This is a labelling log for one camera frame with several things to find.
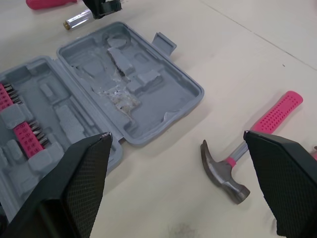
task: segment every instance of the claw hammer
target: claw hammer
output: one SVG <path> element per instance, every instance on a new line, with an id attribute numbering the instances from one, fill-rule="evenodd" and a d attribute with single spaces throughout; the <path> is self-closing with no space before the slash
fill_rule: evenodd
<path id="1" fill-rule="evenodd" d="M 296 92 L 288 91 L 284 96 L 251 128 L 251 130 L 272 134 L 288 117 L 288 115 L 303 102 L 303 98 Z M 240 204 L 250 194 L 242 184 L 237 183 L 231 174 L 236 162 L 248 151 L 248 145 L 242 142 L 227 159 L 216 162 L 204 140 L 201 148 L 202 162 L 209 179 L 225 190 L 230 198 Z"/>

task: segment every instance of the toolbox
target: toolbox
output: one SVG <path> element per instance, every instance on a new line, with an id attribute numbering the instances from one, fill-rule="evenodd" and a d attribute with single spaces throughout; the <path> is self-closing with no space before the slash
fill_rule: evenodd
<path id="1" fill-rule="evenodd" d="M 0 202 L 13 219 L 67 148 L 111 132 L 108 172 L 119 143 L 144 146 L 184 117 L 203 88 L 169 58 L 176 45 L 162 33 L 150 44 L 113 23 L 0 73 Z"/>

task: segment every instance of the pink screwdriver handle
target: pink screwdriver handle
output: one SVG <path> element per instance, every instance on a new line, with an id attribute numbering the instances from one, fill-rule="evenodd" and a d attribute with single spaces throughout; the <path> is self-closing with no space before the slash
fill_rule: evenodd
<path id="1" fill-rule="evenodd" d="M 77 0 L 26 0 L 26 4 L 33 10 L 61 6 L 69 2 L 77 2 Z"/>
<path id="2" fill-rule="evenodd" d="M 288 91 L 284 96 L 251 128 L 257 132 L 272 134 L 287 116 L 295 110 L 303 98 L 296 92 Z"/>

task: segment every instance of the table surface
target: table surface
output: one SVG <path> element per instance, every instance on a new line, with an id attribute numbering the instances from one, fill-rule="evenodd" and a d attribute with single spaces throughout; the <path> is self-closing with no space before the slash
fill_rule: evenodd
<path id="1" fill-rule="evenodd" d="M 178 47 L 171 59 L 205 89 L 202 102 L 150 144 L 123 143 L 122 163 L 106 178 L 92 238 L 267 238 L 274 217 L 263 199 L 249 153 L 233 170 L 251 191 L 240 205 L 207 178 L 200 144 L 220 161 L 243 130 L 286 91 L 303 104 L 275 132 L 317 144 L 317 5 L 315 0 L 124 0 L 123 10 L 66 32 L 62 22 L 82 2 L 31 11 L 24 1 L 0 3 L 0 71 L 122 21 L 151 41 L 162 32 Z"/>

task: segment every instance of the hammer claw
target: hammer claw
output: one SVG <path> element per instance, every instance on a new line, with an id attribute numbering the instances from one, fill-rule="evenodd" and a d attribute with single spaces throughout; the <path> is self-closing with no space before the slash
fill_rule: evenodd
<path id="1" fill-rule="evenodd" d="M 225 190 L 236 204 L 243 202 L 249 196 L 250 191 L 232 178 L 232 166 L 226 161 L 216 162 L 212 158 L 205 140 L 200 149 L 203 166 L 209 179 Z"/>

